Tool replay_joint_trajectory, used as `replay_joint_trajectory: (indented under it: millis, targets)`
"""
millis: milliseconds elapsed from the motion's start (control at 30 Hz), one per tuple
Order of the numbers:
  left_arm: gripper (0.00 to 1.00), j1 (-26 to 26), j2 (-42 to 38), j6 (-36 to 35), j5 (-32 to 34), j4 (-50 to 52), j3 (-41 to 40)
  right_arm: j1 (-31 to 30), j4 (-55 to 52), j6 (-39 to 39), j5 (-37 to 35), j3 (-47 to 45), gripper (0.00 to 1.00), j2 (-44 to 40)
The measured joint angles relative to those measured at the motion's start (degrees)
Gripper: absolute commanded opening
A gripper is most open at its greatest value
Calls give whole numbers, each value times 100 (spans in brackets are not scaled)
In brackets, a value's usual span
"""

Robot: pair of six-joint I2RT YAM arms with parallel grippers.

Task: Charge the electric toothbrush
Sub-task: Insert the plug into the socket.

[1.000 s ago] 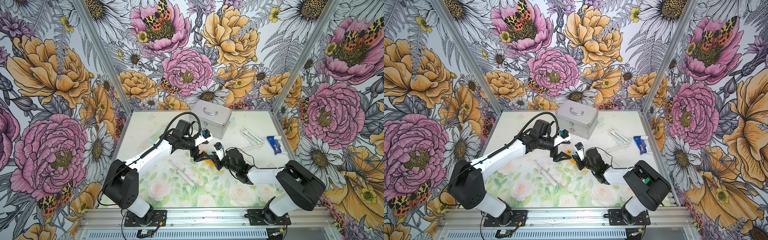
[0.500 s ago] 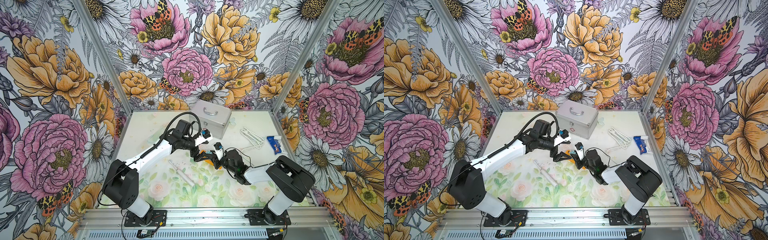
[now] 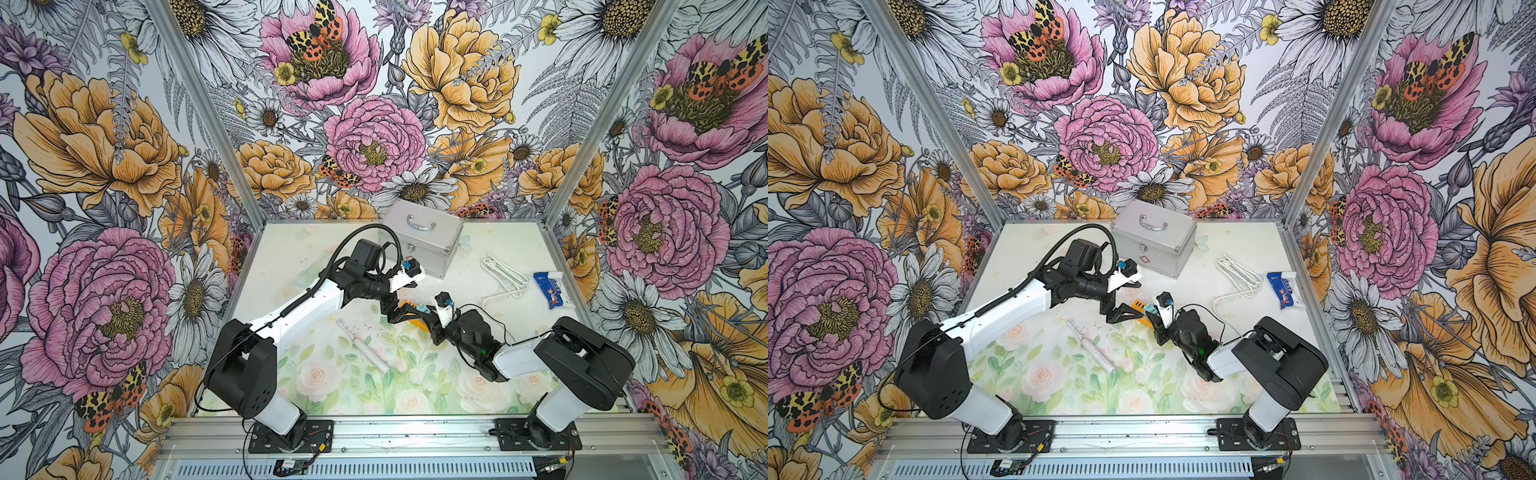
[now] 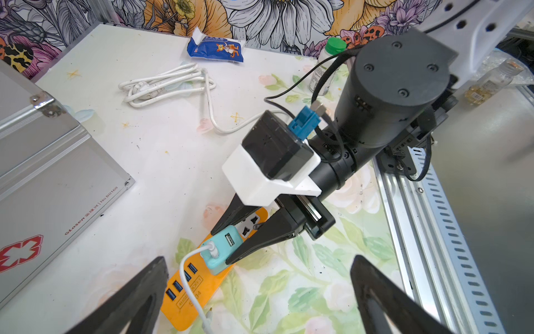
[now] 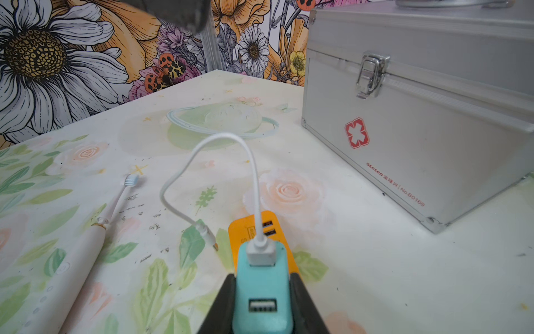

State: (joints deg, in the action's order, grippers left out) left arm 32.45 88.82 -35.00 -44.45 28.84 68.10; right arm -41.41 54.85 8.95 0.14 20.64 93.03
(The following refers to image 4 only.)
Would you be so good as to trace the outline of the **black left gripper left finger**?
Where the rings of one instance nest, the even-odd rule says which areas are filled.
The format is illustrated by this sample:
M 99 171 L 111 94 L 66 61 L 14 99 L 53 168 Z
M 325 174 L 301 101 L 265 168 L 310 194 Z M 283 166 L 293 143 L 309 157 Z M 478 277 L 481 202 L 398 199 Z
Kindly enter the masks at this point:
M 69 333 L 152 333 L 168 282 L 165 258 L 156 257 Z

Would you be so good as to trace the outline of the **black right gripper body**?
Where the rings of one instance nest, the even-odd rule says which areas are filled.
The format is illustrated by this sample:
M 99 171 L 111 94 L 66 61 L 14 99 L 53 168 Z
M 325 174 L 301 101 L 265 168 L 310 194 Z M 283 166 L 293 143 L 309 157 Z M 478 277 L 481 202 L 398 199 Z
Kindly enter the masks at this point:
M 336 223 L 335 217 L 317 197 L 284 194 L 275 202 L 298 224 L 298 234 L 305 231 L 312 240 L 322 237 Z

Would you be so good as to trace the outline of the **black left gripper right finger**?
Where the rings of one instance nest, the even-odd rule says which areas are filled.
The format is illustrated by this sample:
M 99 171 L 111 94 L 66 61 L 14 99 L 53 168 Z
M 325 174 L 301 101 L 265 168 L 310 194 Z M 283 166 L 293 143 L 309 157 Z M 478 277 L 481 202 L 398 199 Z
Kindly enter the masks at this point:
M 450 333 L 364 256 L 355 256 L 350 277 L 366 333 Z

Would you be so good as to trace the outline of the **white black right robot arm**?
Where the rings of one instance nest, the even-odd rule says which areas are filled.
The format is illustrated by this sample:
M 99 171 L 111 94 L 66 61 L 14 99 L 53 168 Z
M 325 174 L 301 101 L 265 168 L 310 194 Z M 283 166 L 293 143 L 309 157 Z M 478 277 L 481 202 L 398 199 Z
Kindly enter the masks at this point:
M 211 234 L 261 207 L 278 211 L 231 243 L 226 264 L 302 232 L 320 238 L 335 224 L 323 200 L 421 114 L 442 106 L 532 8 L 532 1 L 446 1 L 418 28 L 343 51 L 327 75 L 353 64 L 325 129 L 317 99 L 290 123 L 264 112 L 222 167 L 236 193 Z

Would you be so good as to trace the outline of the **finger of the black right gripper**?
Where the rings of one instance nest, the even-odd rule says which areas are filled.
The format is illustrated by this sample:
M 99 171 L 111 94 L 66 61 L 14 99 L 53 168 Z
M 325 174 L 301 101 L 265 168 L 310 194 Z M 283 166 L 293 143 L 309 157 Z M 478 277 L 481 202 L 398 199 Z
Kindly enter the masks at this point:
M 300 209 L 279 209 L 226 259 L 225 264 L 235 264 L 260 249 L 296 237 L 303 232 L 305 221 L 306 216 Z
M 253 214 L 256 214 L 260 218 L 254 225 L 263 224 L 267 221 L 267 211 L 263 207 L 245 205 L 239 196 L 235 194 L 229 207 L 218 220 L 217 224 L 212 228 L 211 235 L 216 235 L 224 228 L 230 225 L 236 225 Z

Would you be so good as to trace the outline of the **teal USB charger plug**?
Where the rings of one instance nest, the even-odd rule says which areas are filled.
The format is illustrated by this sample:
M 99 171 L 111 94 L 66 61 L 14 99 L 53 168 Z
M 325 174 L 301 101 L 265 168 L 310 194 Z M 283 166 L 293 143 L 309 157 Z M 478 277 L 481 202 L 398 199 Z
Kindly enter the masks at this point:
M 243 238 L 235 225 L 229 225 L 209 238 L 202 246 L 210 246 L 200 253 L 204 263 L 213 276 L 217 276 L 228 268 L 226 260 L 243 243 Z

